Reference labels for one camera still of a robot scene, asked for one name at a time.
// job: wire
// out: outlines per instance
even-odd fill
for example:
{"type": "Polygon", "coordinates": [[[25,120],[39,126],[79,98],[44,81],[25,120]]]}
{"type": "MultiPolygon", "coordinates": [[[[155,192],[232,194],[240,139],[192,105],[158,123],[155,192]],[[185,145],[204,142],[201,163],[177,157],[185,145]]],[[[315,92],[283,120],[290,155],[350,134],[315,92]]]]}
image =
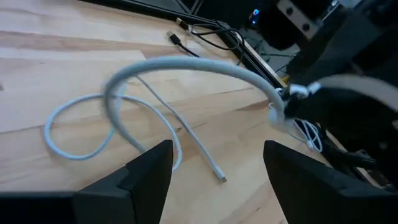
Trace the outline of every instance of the wire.
{"type": "Polygon", "coordinates": [[[377,78],[353,74],[338,74],[321,78],[309,84],[307,88],[313,89],[312,93],[315,93],[320,88],[337,88],[355,91],[377,100],[388,106],[394,112],[398,112],[398,88],[377,78]]]}
{"type": "Polygon", "coordinates": [[[287,67],[288,64],[289,63],[287,63],[284,66],[282,66],[282,67],[278,68],[277,70],[275,70],[275,73],[277,73],[277,72],[281,71],[282,69],[284,69],[285,67],[287,67]]]}
{"type": "Polygon", "coordinates": [[[234,28],[224,28],[224,27],[215,26],[215,25],[212,25],[212,24],[194,24],[194,25],[191,26],[190,33],[191,33],[192,35],[198,37],[199,39],[205,41],[206,43],[208,43],[208,44],[210,44],[210,45],[212,45],[212,46],[214,46],[214,47],[216,47],[216,48],[218,48],[218,49],[221,49],[221,50],[235,50],[235,49],[237,49],[239,46],[241,46],[241,47],[242,47],[242,54],[241,54],[241,56],[240,56],[240,58],[239,58],[239,61],[238,61],[238,64],[237,64],[237,65],[240,65],[240,63],[242,62],[242,59],[243,59],[243,57],[244,57],[244,55],[245,55],[245,46],[244,46],[245,43],[244,43],[244,37],[243,37],[243,35],[242,35],[237,29],[234,29],[234,28]],[[217,29],[217,30],[208,31],[208,32],[195,32],[195,28],[196,28],[196,27],[201,27],[201,28],[215,28],[215,29],[217,29]],[[220,45],[218,45],[218,44],[215,44],[215,43],[209,41],[208,39],[202,37],[202,36],[204,36],[204,35],[220,34],[220,33],[224,33],[224,32],[227,33],[227,34],[229,34],[230,36],[234,37],[234,39],[237,40],[237,41],[236,41],[236,45],[234,45],[233,47],[223,47],[223,46],[220,46],[220,45]],[[239,38],[237,38],[236,35],[234,35],[233,33],[238,34],[239,37],[240,37],[240,40],[239,40],[239,38]]]}
{"type": "Polygon", "coordinates": [[[191,54],[194,57],[200,57],[199,55],[197,55],[196,53],[194,53],[193,51],[191,51],[190,49],[188,49],[186,46],[184,46],[182,44],[177,44],[177,46],[181,47],[184,51],[188,52],[189,54],[191,54]]]}
{"type": "Polygon", "coordinates": [[[266,55],[271,56],[271,57],[288,57],[288,58],[294,57],[294,55],[274,54],[274,53],[266,53],[266,55]]]}
{"type": "MultiPolygon", "coordinates": [[[[274,108],[273,107],[273,103],[269,103],[268,106],[269,106],[269,108],[274,108]]],[[[319,137],[319,130],[314,124],[312,124],[312,123],[310,123],[309,121],[306,121],[306,120],[296,119],[295,122],[294,122],[294,125],[302,133],[302,135],[305,137],[305,139],[296,136],[295,134],[293,134],[291,132],[291,130],[288,131],[289,135],[291,135],[293,138],[295,138],[295,139],[307,144],[309,149],[315,150],[317,152],[322,152],[323,146],[322,146],[321,139],[319,137]],[[302,131],[302,129],[297,124],[297,122],[301,122],[301,124],[304,127],[304,131],[302,131]]]]}
{"type": "MultiPolygon", "coordinates": [[[[122,82],[125,82],[128,78],[138,77],[139,74],[147,72],[158,71],[158,70],[171,70],[171,69],[172,70],[189,69],[189,70],[198,70],[204,72],[220,73],[223,75],[235,77],[245,82],[248,82],[258,87],[269,97],[271,102],[274,102],[276,115],[277,115],[276,117],[277,122],[282,123],[284,121],[284,102],[282,101],[282,98],[279,96],[278,92],[269,82],[267,82],[265,79],[261,78],[259,75],[249,70],[243,69],[238,66],[232,66],[226,62],[209,60],[205,58],[194,58],[194,57],[151,58],[143,62],[138,62],[133,65],[129,65],[118,71],[107,82],[104,90],[103,104],[107,117],[109,118],[113,127],[116,130],[118,130],[120,135],[124,139],[129,141],[130,144],[132,144],[133,146],[136,145],[136,142],[134,138],[129,134],[125,125],[122,124],[118,110],[112,104],[112,100],[114,98],[113,92],[115,91],[115,89],[117,89],[117,86],[119,86],[122,82]]],[[[171,111],[177,114],[177,112],[175,112],[169,105],[167,105],[163,100],[161,100],[161,98],[159,98],[157,94],[155,96],[157,96],[158,100],[164,103],[166,107],[168,107],[171,111]]],[[[189,129],[189,126],[182,118],[179,118],[179,120],[183,121],[182,123],[185,128],[188,127],[187,128],[188,132],[192,131],[189,129]]],[[[199,140],[195,137],[194,139],[201,146],[199,140]]],[[[209,162],[213,165],[217,177],[223,176],[221,169],[215,165],[210,155],[205,150],[203,150],[203,152],[205,152],[205,155],[207,156],[209,162]]]]}
{"type": "MultiPolygon", "coordinates": [[[[245,50],[246,50],[246,48],[245,48],[245,43],[244,43],[244,37],[243,37],[243,35],[242,35],[237,29],[234,29],[234,28],[224,28],[224,27],[222,27],[222,26],[213,25],[213,24],[194,24],[194,25],[191,25],[191,26],[190,26],[190,25],[188,25],[185,21],[181,20],[180,18],[177,18],[176,23],[177,23],[177,25],[179,25],[183,30],[188,31],[191,35],[193,35],[193,36],[195,36],[195,37],[198,37],[199,39],[203,40],[203,41],[206,42],[207,44],[210,44],[210,45],[212,45],[212,46],[214,46],[214,47],[216,47],[216,48],[218,48],[218,49],[221,49],[221,50],[235,50],[235,49],[237,49],[239,46],[241,46],[241,48],[242,48],[242,54],[241,54],[241,56],[240,56],[240,58],[239,58],[239,61],[238,61],[237,65],[240,65],[240,63],[242,62],[242,59],[243,59],[243,57],[244,57],[244,55],[245,55],[245,50]],[[196,27],[207,28],[207,29],[216,29],[216,30],[212,30],[212,31],[208,31],[208,32],[195,32],[195,28],[196,28],[196,27]],[[229,34],[230,36],[232,36],[234,39],[237,40],[237,41],[236,41],[236,45],[234,45],[234,46],[232,46],[232,47],[223,47],[223,46],[220,46],[220,45],[218,45],[218,44],[215,44],[215,43],[211,42],[210,40],[208,40],[208,39],[206,39],[206,38],[203,37],[204,35],[220,34],[220,33],[227,33],[227,34],[229,34]]],[[[183,46],[182,44],[181,44],[181,45],[176,44],[176,45],[180,46],[180,47],[181,47],[182,49],[184,49],[184,50],[187,49],[187,48],[186,48],[185,46],[183,46]]]]}
{"type": "Polygon", "coordinates": [[[195,142],[199,145],[201,151],[204,153],[205,157],[207,158],[207,160],[209,161],[211,167],[213,168],[213,170],[215,171],[215,174],[217,175],[217,177],[222,181],[222,182],[226,182],[226,178],[224,173],[222,172],[222,170],[216,165],[216,162],[214,161],[214,159],[212,158],[212,156],[210,155],[210,153],[207,151],[206,147],[201,143],[201,141],[198,139],[198,137],[196,136],[196,134],[192,131],[191,127],[188,125],[188,123],[166,102],[164,101],[153,89],[152,87],[149,86],[149,84],[147,82],[145,82],[140,76],[137,76],[137,79],[140,80],[142,82],[142,84],[144,84],[144,86],[147,87],[147,89],[167,108],[169,109],[174,115],[175,117],[180,121],[180,123],[182,124],[182,126],[187,130],[188,134],[191,135],[191,137],[193,138],[193,140],[195,140],[195,142]]]}
{"type": "MultiPolygon", "coordinates": [[[[120,93],[124,92],[125,89],[125,85],[123,85],[120,88],[120,93]]],[[[75,100],[71,100],[68,103],[59,106],[57,109],[55,109],[55,111],[50,115],[50,117],[47,119],[47,122],[44,126],[44,140],[47,143],[47,145],[49,146],[49,148],[51,148],[51,150],[53,150],[55,153],[57,153],[59,156],[62,156],[66,159],[72,159],[72,160],[87,160],[90,159],[92,157],[94,157],[95,155],[97,155],[98,153],[100,153],[109,143],[109,141],[111,140],[113,134],[114,134],[114,128],[111,128],[109,130],[109,133],[107,134],[107,136],[105,137],[104,141],[101,143],[101,145],[95,149],[93,152],[86,154],[86,155],[73,155],[73,154],[69,154],[63,150],[61,150],[51,139],[51,135],[50,135],[50,128],[51,125],[54,122],[55,117],[57,117],[57,115],[59,113],[61,113],[63,110],[77,104],[80,103],[82,101],[86,101],[86,100],[91,100],[94,98],[102,98],[104,97],[103,94],[92,94],[92,95],[85,95],[82,96],[80,98],[77,98],[75,100]]],[[[168,129],[170,130],[170,132],[172,133],[173,136],[173,140],[174,140],[174,144],[175,144],[175,148],[177,151],[177,161],[175,162],[174,166],[173,166],[173,170],[178,169],[178,167],[181,164],[182,161],[182,150],[181,150],[181,144],[180,141],[178,140],[177,134],[175,133],[173,127],[171,126],[171,124],[164,118],[164,116],[162,115],[161,112],[159,112],[156,108],[154,108],[153,106],[149,105],[148,103],[146,103],[145,101],[135,98],[133,96],[127,96],[127,95],[118,95],[118,100],[116,102],[116,107],[117,110],[120,109],[120,104],[121,104],[121,99],[125,99],[125,100],[129,100],[129,101],[135,101],[138,102],[146,107],[148,107],[149,109],[151,109],[168,127],[168,129]]],[[[133,146],[140,152],[140,153],[144,153],[146,150],[139,144],[139,142],[137,140],[135,140],[132,136],[131,136],[131,141],[134,142],[133,146]]]]}

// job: wooden table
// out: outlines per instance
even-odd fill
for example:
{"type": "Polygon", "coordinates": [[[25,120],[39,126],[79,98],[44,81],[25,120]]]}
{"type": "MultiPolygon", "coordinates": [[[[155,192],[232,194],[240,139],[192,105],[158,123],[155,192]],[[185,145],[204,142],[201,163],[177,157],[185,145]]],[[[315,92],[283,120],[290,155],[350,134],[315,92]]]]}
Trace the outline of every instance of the wooden table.
{"type": "MultiPolygon", "coordinates": [[[[123,66],[182,54],[167,39],[174,31],[190,49],[236,63],[186,34],[171,21],[78,1],[0,1],[0,190],[78,190],[112,173],[138,152],[115,135],[88,161],[50,151],[43,126],[61,104],[99,93],[123,66]]],[[[217,36],[209,37],[222,44],[217,36]]],[[[284,216],[262,160],[266,139],[323,159],[267,123],[268,100],[253,86],[222,75],[166,71],[142,76],[190,123],[228,179],[221,184],[180,123],[137,80],[126,94],[156,105],[177,130],[183,163],[173,173],[162,223],[283,223],[284,216]]],[[[122,118],[148,148],[170,133],[149,110],[123,103],[122,118]]],[[[62,113],[52,129],[68,152],[86,154],[109,130],[100,101],[62,113]]]]}

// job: white cable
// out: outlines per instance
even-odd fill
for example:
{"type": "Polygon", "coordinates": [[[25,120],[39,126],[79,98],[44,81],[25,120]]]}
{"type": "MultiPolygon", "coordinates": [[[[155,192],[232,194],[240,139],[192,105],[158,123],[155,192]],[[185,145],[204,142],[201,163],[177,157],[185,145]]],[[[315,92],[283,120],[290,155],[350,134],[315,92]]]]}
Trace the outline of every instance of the white cable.
{"type": "Polygon", "coordinates": [[[383,103],[395,112],[398,111],[398,88],[384,80],[353,74],[338,74],[321,78],[308,87],[311,86],[317,86],[316,91],[320,88],[356,91],[383,103]]]}
{"type": "Polygon", "coordinates": [[[187,130],[188,134],[190,134],[193,138],[193,140],[195,140],[195,142],[199,145],[201,151],[204,153],[204,155],[206,156],[208,162],[211,165],[211,168],[213,168],[215,174],[217,175],[217,178],[219,178],[222,182],[226,182],[226,178],[224,175],[224,172],[216,165],[216,162],[214,161],[214,159],[212,158],[212,156],[210,155],[210,153],[207,151],[206,147],[201,143],[201,141],[198,139],[198,137],[196,136],[196,134],[192,131],[191,127],[188,125],[188,123],[166,102],[164,101],[156,92],[155,90],[152,89],[152,87],[150,87],[150,85],[145,82],[140,76],[137,76],[137,79],[140,80],[142,82],[142,84],[144,84],[147,89],[167,108],[169,109],[174,115],[175,117],[181,122],[182,126],[187,130]]]}
{"type": "MultiPolygon", "coordinates": [[[[240,68],[238,66],[232,66],[228,63],[209,60],[205,58],[194,58],[194,57],[160,57],[160,58],[152,58],[143,62],[138,62],[133,65],[127,66],[117,72],[115,75],[111,77],[108,83],[105,86],[104,91],[104,108],[106,110],[106,114],[111,121],[112,125],[115,129],[117,129],[122,137],[128,140],[131,144],[134,145],[134,141],[132,136],[128,133],[126,127],[120,121],[119,115],[117,113],[117,109],[112,104],[113,92],[117,89],[122,82],[125,82],[128,78],[138,77],[138,75],[142,73],[152,72],[156,70],[198,70],[204,72],[214,72],[220,73],[223,75],[228,75],[231,77],[235,77],[241,80],[244,80],[262,90],[270,99],[271,102],[275,103],[275,110],[277,113],[277,123],[284,122],[284,103],[282,98],[279,96],[278,92],[274,89],[274,87],[265,81],[265,79],[261,78],[259,75],[240,68]]],[[[212,165],[217,177],[223,177],[221,169],[215,165],[214,160],[211,158],[205,147],[200,143],[200,141],[193,134],[192,130],[186,124],[186,122],[179,117],[176,111],[174,111],[164,100],[162,100],[155,92],[148,86],[146,87],[158,98],[160,102],[162,102],[170,111],[176,114],[178,120],[180,120],[187,131],[193,136],[194,140],[199,144],[205,156],[209,160],[212,165]]]]}
{"type": "MultiPolygon", "coordinates": [[[[269,108],[274,108],[273,103],[269,103],[268,106],[269,106],[269,108]]],[[[299,125],[297,124],[297,121],[294,122],[294,125],[303,134],[305,139],[296,136],[295,134],[293,134],[291,132],[291,130],[288,131],[289,135],[291,135],[293,138],[307,144],[309,149],[315,150],[317,152],[322,152],[323,147],[322,147],[322,142],[319,137],[319,132],[318,132],[317,127],[314,124],[310,123],[309,121],[302,120],[302,119],[296,119],[296,120],[300,121],[304,127],[304,131],[302,131],[301,128],[299,127],[299,125]],[[308,130],[308,127],[312,131],[314,138],[311,138],[310,130],[308,130]]]]}
{"type": "MultiPolygon", "coordinates": [[[[95,149],[93,152],[87,154],[87,155],[72,155],[69,154],[63,150],[61,150],[51,139],[51,135],[50,135],[50,128],[51,125],[55,119],[55,117],[63,110],[79,103],[85,100],[90,100],[93,98],[102,98],[104,97],[103,94],[92,94],[92,95],[86,95],[86,96],[82,96],[78,99],[72,100],[62,106],[59,106],[57,109],[55,109],[55,111],[50,115],[50,117],[48,118],[45,126],[44,126],[44,139],[45,142],[47,143],[47,145],[49,146],[49,148],[51,148],[55,153],[57,153],[58,155],[65,157],[67,159],[73,159],[73,160],[86,160],[86,159],[90,159],[93,156],[97,155],[98,153],[100,153],[105,147],[106,145],[109,143],[109,141],[112,138],[112,135],[114,133],[114,129],[111,128],[109,130],[108,135],[105,137],[104,141],[101,143],[101,145],[95,149]]],[[[173,127],[171,126],[171,124],[164,118],[164,116],[162,115],[162,113],[160,111],[158,111],[156,108],[154,108],[153,106],[149,105],[148,103],[146,103],[145,101],[135,98],[133,96],[126,96],[126,95],[118,95],[118,100],[116,102],[116,107],[119,110],[120,107],[120,98],[125,99],[125,100],[130,100],[130,101],[136,101],[146,107],[148,107],[149,109],[151,109],[168,127],[168,129],[170,130],[170,132],[172,133],[173,136],[173,140],[174,140],[174,144],[175,144],[175,148],[177,150],[177,161],[175,162],[174,166],[173,166],[173,170],[178,169],[178,167],[181,164],[182,161],[182,150],[181,150],[181,145],[180,145],[180,141],[178,140],[177,134],[175,133],[173,127]]],[[[144,153],[146,150],[131,136],[132,141],[135,142],[134,147],[141,153],[144,153]]]]}

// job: cable plug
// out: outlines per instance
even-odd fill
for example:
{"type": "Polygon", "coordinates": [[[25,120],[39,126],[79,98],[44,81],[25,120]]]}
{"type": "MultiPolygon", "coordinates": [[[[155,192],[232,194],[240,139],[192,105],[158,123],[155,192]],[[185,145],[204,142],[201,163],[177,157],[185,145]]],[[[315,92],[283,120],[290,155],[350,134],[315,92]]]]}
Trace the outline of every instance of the cable plug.
{"type": "Polygon", "coordinates": [[[182,19],[177,18],[175,20],[175,23],[177,23],[177,25],[179,27],[181,27],[183,30],[186,30],[186,31],[189,31],[189,32],[191,31],[191,27],[185,21],[183,21],[182,19]]]}
{"type": "Polygon", "coordinates": [[[310,150],[315,150],[315,146],[314,146],[314,144],[312,143],[312,141],[307,141],[307,146],[308,146],[308,148],[310,149],[310,150]]]}
{"type": "Polygon", "coordinates": [[[218,167],[215,167],[214,173],[216,174],[217,178],[222,182],[225,183],[226,182],[226,177],[224,175],[224,172],[218,167]]]}
{"type": "Polygon", "coordinates": [[[181,45],[181,40],[172,31],[167,31],[167,36],[173,44],[181,45]]]}

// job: wooden surface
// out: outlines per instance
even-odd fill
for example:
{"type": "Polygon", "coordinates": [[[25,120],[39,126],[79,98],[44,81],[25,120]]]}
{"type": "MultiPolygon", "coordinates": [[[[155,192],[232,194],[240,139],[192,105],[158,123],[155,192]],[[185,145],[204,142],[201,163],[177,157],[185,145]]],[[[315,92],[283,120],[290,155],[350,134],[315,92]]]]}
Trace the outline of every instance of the wooden surface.
{"type": "MultiPolygon", "coordinates": [[[[49,151],[43,126],[61,104],[99,93],[107,79],[131,63],[182,54],[166,38],[174,31],[198,54],[236,63],[187,37],[171,21],[78,1],[0,1],[0,190],[78,190],[138,156],[115,135],[88,161],[49,151]]],[[[222,43],[217,36],[209,37],[222,43]]],[[[184,153],[173,173],[162,223],[285,223],[262,160],[266,139],[322,159],[267,123],[268,100],[259,90],[222,75],[166,71],[142,76],[182,114],[226,174],[221,184],[181,124],[137,80],[126,93],[156,105],[177,130],[184,153]]],[[[149,110],[123,103],[122,118],[148,148],[170,133],[149,110]]],[[[86,154],[109,130],[99,101],[62,113],[52,137],[64,150],[86,154]]]]}

